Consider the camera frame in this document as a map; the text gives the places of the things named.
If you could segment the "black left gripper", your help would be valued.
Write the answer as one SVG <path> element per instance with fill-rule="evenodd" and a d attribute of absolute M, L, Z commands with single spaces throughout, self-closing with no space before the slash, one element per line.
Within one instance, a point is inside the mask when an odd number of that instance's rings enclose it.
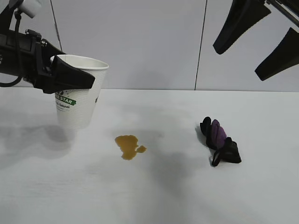
<path fill-rule="evenodd" d="M 22 70 L 15 49 L 15 33 L 9 30 L 0 35 L 0 72 L 19 76 L 46 94 L 62 90 L 91 89 L 95 77 L 70 66 L 57 55 L 65 55 L 33 30 L 19 33 Z M 52 66 L 50 58 L 54 56 Z"/>

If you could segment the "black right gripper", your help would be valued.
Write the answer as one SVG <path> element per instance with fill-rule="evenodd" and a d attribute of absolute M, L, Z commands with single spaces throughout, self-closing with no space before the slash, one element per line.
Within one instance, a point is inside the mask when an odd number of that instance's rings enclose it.
<path fill-rule="evenodd" d="M 213 44 L 217 54 L 227 51 L 241 35 L 271 13 L 264 3 L 272 5 L 293 24 L 299 24 L 298 0 L 233 0 L 226 21 Z M 255 73 L 264 81 L 298 64 L 299 33 L 289 28 L 279 45 L 255 69 Z"/>

